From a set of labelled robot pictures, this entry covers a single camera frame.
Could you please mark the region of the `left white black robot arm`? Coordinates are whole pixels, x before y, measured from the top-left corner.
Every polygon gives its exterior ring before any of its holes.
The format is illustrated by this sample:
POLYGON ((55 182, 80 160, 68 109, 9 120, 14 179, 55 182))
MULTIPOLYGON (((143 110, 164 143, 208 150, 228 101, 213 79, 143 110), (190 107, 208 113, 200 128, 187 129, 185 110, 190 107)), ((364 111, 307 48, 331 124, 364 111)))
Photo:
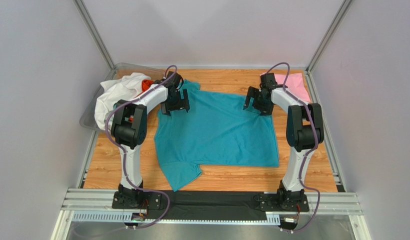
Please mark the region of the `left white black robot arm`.
POLYGON ((183 77, 169 71, 161 80, 134 99, 119 100, 109 119, 110 134, 121 151, 122 177, 114 193, 113 209, 145 209, 150 197, 161 199, 161 193, 145 189, 141 176, 141 145, 147 136, 147 117, 161 106, 165 115, 178 110, 189 111, 187 90, 182 90, 183 77))

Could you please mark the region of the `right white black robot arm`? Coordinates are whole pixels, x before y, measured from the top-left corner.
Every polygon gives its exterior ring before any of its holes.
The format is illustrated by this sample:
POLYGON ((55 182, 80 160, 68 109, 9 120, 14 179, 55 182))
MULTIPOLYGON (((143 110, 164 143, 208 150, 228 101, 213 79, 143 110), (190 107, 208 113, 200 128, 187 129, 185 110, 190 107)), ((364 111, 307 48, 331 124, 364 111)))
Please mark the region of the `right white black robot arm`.
POLYGON ((322 108, 294 95, 285 84, 278 84, 273 73, 260 76, 259 88, 249 87, 243 108, 252 106, 269 116, 275 105, 287 113, 286 139, 290 146, 287 171, 276 193, 259 195, 264 211, 309 211, 304 178, 312 155, 324 140, 322 108))

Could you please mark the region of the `teal t shirt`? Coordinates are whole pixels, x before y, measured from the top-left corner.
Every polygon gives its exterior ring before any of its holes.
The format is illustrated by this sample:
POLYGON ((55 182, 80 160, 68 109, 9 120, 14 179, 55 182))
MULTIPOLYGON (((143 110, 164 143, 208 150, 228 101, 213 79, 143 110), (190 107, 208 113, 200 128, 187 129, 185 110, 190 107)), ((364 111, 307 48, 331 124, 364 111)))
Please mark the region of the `teal t shirt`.
POLYGON ((174 191, 202 174, 202 165, 279 166, 273 118, 253 107, 243 108, 245 97, 204 91, 186 81, 189 110, 157 114, 154 137, 160 168, 174 191))

